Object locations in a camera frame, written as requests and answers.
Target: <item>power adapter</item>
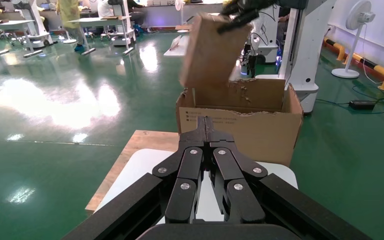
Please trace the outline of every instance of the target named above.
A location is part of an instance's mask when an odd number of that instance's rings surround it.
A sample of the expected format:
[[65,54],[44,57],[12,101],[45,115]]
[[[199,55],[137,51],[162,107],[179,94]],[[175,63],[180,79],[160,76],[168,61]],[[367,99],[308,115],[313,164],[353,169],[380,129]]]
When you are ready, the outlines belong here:
[[375,102],[367,100],[352,100],[348,103],[348,106],[354,110],[373,110],[375,105]]

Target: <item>fan stand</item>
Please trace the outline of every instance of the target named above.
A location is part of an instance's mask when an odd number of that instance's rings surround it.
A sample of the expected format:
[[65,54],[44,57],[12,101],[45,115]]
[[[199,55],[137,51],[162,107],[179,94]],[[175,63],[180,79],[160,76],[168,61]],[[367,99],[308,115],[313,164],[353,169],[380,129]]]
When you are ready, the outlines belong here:
[[69,35],[69,32],[68,31],[65,31],[65,33],[67,34],[67,40],[65,40],[65,41],[63,41],[62,43],[64,43],[64,44],[73,44],[73,43],[75,43],[75,42],[77,42],[77,40],[76,39],[71,39],[70,38],[70,35]]
[[[183,22],[183,8],[185,7],[185,3],[184,2],[182,2],[182,4],[181,4],[181,9],[180,9],[180,23],[181,23],[181,25],[184,25],[185,23]],[[183,33],[187,33],[187,32],[189,32],[188,30],[186,30],[186,29],[182,29],[182,30],[178,30],[177,31],[178,33],[180,33],[180,34],[183,34]]]
[[343,79],[356,79],[359,77],[360,73],[350,69],[351,62],[353,61],[354,51],[356,50],[357,43],[360,39],[360,34],[362,33],[363,25],[361,24],[358,27],[357,34],[355,35],[354,44],[352,45],[351,52],[348,55],[348,61],[346,62],[345,68],[337,68],[332,70],[332,74],[336,77]]

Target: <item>white tabletop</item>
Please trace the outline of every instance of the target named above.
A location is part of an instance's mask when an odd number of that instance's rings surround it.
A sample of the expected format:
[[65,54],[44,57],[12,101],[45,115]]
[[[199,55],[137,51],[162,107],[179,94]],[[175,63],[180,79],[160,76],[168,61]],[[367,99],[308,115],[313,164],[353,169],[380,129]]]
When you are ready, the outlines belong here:
[[6,23],[0,23],[1,30],[18,30],[23,28],[24,24],[34,22],[34,20],[14,20]]
[[69,21],[69,23],[79,23],[82,27],[105,27],[117,26],[123,23],[123,20],[129,19],[130,16],[123,16],[121,19],[105,20],[100,17],[85,17],[77,20]]
[[189,35],[184,35],[180,38],[178,46],[173,50],[167,50],[164,53],[164,57],[184,57],[186,55],[186,49],[188,48]]
[[[135,152],[127,162],[120,175],[112,184],[96,210],[102,208],[122,191],[136,182],[146,173],[152,173],[153,168],[172,155],[172,151],[163,151],[155,149],[141,149]],[[257,162],[265,167],[269,174],[275,173],[277,176],[288,182],[290,185],[298,189],[297,179],[294,172],[288,167],[280,164]],[[199,195],[198,211],[196,219],[204,219],[205,221],[223,221],[224,217],[220,214],[216,197],[214,196],[213,187],[208,172],[204,173],[204,179],[201,184],[201,192]]]

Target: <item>wooden board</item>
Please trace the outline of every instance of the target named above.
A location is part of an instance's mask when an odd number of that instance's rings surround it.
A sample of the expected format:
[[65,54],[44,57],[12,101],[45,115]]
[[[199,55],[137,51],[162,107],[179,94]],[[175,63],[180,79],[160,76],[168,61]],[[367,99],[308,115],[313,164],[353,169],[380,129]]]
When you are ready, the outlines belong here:
[[130,157],[136,151],[141,149],[157,149],[175,152],[178,149],[178,145],[179,134],[177,132],[136,130],[87,204],[85,208],[87,214],[91,215],[95,212]]
[[176,25],[176,30],[191,30],[192,24]]

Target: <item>white wall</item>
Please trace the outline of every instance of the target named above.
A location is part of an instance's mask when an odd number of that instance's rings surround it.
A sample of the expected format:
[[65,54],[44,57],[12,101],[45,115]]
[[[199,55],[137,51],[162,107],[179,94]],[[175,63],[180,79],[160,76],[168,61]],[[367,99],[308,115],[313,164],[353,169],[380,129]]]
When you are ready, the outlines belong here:
[[[358,1],[337,0],[328,22],[330,25],[336,26],[336,28],[334,32],[328,33],[327,36],[333,41],[344,45],[348,50],[353,44],[356,30],[349,31],[346,29],[345,21],[349,11]],[[365,56],[363,54],[365,27],[363,27],[355,53],[384,67],[384,0],[371,0],[371,5],[371,11],[376,14],[376,17],[373,22],[367,24],[367,41],[364,44]]]

